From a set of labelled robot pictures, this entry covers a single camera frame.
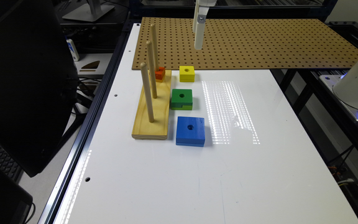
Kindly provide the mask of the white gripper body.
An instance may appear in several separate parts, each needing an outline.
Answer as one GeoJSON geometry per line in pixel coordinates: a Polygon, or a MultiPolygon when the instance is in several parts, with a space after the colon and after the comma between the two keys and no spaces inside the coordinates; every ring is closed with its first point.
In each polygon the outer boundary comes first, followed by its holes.
{"type": "Polygon", "coordinates": [[[196,3],[201,7],[214,7],[217,0],[196,0],[196,3]]]}

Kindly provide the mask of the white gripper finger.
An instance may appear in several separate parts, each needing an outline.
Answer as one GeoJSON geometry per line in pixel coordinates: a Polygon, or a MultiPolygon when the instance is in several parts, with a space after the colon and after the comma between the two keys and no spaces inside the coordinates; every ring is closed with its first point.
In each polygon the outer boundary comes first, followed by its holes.
{"type": "Polygon", "coordinates": [[[196,32],[196,23],[197,23],[197,17],[198,17],[198,9],[199,9],[198,0],[195,0],[195,10],[194,10],[193,26],[192,26],[192,32],[193,32],[193,33],[196,32]]]}
{"type": "Polygon", "coordinates": [[[196,23],[196,32],[195,32],[195,49],[201,50],[203,45],[204,29],[206,24],[206,16],[208,13],[209,7],[201,7],[198,9],[198,17],[196,23]]]}

